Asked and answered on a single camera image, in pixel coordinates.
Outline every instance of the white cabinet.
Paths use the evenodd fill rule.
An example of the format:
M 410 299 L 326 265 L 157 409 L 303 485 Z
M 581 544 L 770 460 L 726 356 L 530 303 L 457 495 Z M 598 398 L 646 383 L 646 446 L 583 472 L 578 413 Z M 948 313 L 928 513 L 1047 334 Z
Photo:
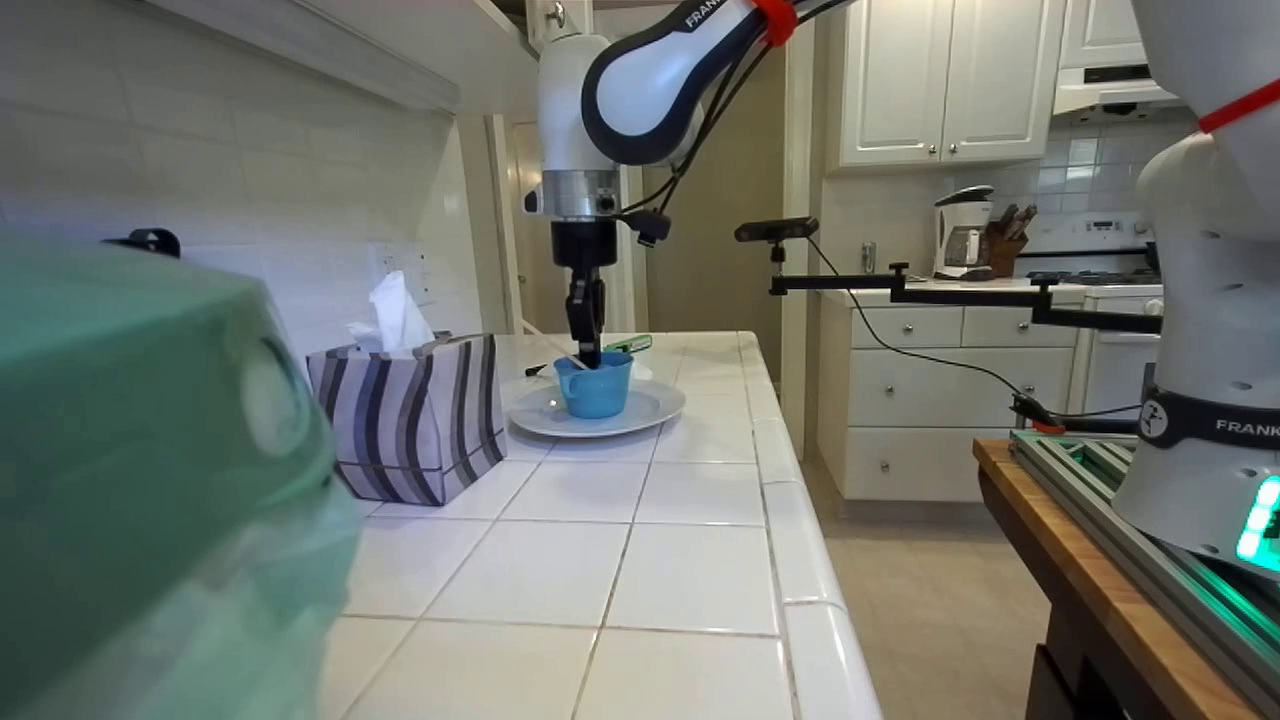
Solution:
M 973 439 L 1013 429 L 1013 393 L 957 365 L 994 367 L 1047 409 L 1071 396 L 1076 326 L 1027 324 L 1023 307 L 886 299 L 866 315 L 879 339 L 946 365 L 879 349 L 848 299 L 823 299 L 815 446 L 843 499 L 979 499 Z
M 1160 289 L 1129 296 L 1097 296 L 1092 313 L 1160 315 Z M 1147 330 L 1082 330 L 1086 339 L 1086 393 L 1082 413 L 1140 404 L 1146 381 L 1160 356 L 1160 334 Z
M 399 107 L 531 110 L 535 61 L 490 0 L 150 0 Z
M 1066 63 L 1146 63 L 1146 37 L 1131 17 L 1131 0 L 1067 0 Z
M 833 30 L 838 163 L 1045 152 L 1066 0 L 860 0 Z

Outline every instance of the wall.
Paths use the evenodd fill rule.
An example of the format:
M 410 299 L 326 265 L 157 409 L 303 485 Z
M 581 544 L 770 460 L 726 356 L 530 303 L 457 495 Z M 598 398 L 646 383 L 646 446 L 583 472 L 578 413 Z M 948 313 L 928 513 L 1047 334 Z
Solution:
M 204 29 L 118 0 L 0 0 L 0 232 L 179 232 L 269 281 L 297 350 L 373 321 L 404 268 L 436 326 L 479 326 L 463 140 Z
M 689 166 L 668 214 L 673 235 L 650 249 L 650 324 L 655 330 L 747 326 L 780 373 L 780 299 L 770 296 L 770 245 L 737 245 L 737 222 L 786 208 L 786 57 L 746 85 Z
M 1173 110 L 1147 124 L 1071 124 L 1047 131 L 1047 152 L 1027 163 L 975 163 L 928 172 L 838 172 L 823 181 L 819 245 L 841 272 L 860 268 L 860 245 L 875 245 L 875 268 L 907 259 L 931 268 L 931 202 L 964 185 L 994 185 L 994 202 L 1036 202 L 1034 249 L 1140 245 L 1140 166 L 1190 134 L 1193 120 Z M 1086 232 L 1090 221 L 1116 214 L 1122 232 Z

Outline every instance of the striped tissue box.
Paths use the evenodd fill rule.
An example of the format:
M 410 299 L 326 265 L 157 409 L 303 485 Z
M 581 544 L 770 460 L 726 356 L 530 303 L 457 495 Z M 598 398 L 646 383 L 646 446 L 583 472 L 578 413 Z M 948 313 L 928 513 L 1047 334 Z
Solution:
M 308 374 L 331 425 L 335 474 L 361 499 L 444 508 L 508 455 L 498 339 L 447 334 L 413 356 L 331 349 Z

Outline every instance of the green container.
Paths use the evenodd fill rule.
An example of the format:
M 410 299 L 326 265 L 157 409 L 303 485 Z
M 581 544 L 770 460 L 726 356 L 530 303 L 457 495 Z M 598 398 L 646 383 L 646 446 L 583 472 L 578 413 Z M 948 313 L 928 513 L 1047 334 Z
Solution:
M 351 544 L 257 281 L 0 235 L 0 716 L 297 716 Z

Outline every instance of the wooden table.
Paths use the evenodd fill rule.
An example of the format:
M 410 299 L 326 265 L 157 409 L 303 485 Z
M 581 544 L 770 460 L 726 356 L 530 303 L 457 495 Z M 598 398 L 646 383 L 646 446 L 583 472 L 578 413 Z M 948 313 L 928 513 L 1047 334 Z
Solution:
M 1255 716 L 1100 544 L 1013 460 L 975 439 L 986 505 L 1045 586 L 1027 720 L 1058 716 Z

